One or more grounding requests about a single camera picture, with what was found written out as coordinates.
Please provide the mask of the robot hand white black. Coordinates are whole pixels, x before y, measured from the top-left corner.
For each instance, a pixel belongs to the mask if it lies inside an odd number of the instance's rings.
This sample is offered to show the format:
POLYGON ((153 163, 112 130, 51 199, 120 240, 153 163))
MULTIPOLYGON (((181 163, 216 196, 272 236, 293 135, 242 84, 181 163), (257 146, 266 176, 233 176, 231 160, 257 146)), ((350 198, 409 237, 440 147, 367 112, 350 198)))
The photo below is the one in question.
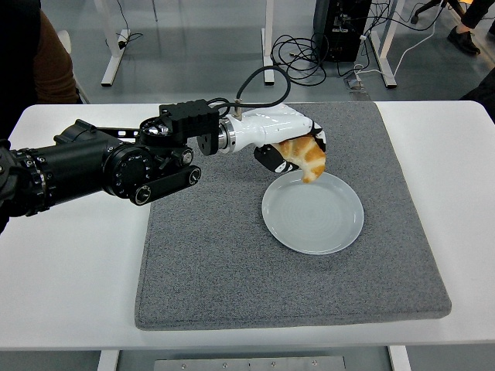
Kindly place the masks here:
POLYGON ((313 119, 278 104, 255 108, 242 115, 229 114, 224 121, 224 152, 254 146, 254 157, 275 173, 302 170, 302 181, 312 182, 326 167, 326 135, 313 119))

